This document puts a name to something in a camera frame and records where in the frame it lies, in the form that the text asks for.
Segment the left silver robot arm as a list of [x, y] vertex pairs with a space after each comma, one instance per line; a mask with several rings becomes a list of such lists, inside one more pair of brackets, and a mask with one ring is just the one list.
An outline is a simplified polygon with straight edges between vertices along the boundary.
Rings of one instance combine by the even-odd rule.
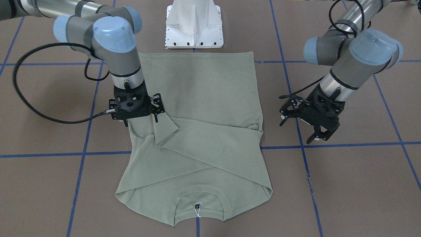
[[371, 76], [392, 68], [404, 54], [402, 44], [387, 34], [372, 29], [371, 19], [390, 3], [389, 0], [355, 0], [355, 4], [322, 37], [308, 39], [303, 55], [307, 63], [331, 66], [329, 72], [313, 83], [306, 97], [297, 92], [282, 95], [282, 126], [290, 118], [299, 118], [313, 126], [306, 143], [327, 141], [339, 128], [339, 115], [345, 102]]

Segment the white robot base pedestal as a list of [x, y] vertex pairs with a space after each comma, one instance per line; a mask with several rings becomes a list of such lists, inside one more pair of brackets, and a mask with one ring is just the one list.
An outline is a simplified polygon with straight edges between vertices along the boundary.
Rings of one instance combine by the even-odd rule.
[[168, 49], [221, 48], [221, 8], [213, 0], [175, 0], [166, 8], [165, 32]]

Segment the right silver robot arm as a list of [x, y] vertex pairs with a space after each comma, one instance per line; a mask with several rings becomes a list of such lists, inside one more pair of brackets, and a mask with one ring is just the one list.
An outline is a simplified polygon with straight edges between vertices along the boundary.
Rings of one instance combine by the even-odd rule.
[[[112, 7], [92, 0], [2, 0], [1, 20], [24, 16], [53, 18], [56, 43], [42, 45], [24, 54], [15, 64], [12, 83], [22, 102], [35, 114], [57, 123], [76, 124], [111, 114], [114, 120], [147, 117], [164, 113], [162, 96], [149, 96], [136, 49], [135, 34], [141, 31], [142, 19], [133, 7]], [[109, 109], [83, 120], [67, 121], [48, 117], [25, 99], [17, 84], [17, 72], [23, 61], [40, 50], [67, 46], [91, 59], [103, 60], [108, 66], [104, 78], [111, 76], [114, 99]]]

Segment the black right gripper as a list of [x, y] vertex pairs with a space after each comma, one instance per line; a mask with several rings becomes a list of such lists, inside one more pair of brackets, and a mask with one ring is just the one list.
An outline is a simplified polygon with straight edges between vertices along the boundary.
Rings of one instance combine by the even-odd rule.
[[128, 127], [128, 119], [154, 115], [155, 123], [159, 122], [158, 116], [165, 112], [160, 93], [149, 96], [146, 83], [131, 88], [128, 82], [124, 88], [114, 86], [115, 99], [109, 100], [109, 113], [113, 120], [123, 120]]

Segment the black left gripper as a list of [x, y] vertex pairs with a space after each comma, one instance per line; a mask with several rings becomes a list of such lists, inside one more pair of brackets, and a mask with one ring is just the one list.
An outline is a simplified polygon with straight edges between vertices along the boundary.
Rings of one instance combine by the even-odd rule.
[[295, 93], [280, 96], [280, 99], [287, 101], [280, 108], [279, 126], [283, 126], [289, 118], [300, 118], [314, 126], [314, 132], [308, 137], [306, 144], [323, 139], [324, 132], [321, 131], [321, 127], [326, 130], [337, 130], [339, 127], [338, 116], [345, 105], [343, 101], [336, 100], [340, 94], [341, 89], [335, 88], [333, 94], [328, 96], [320, 85], [317, 85], [307, 98], [297, 96]]

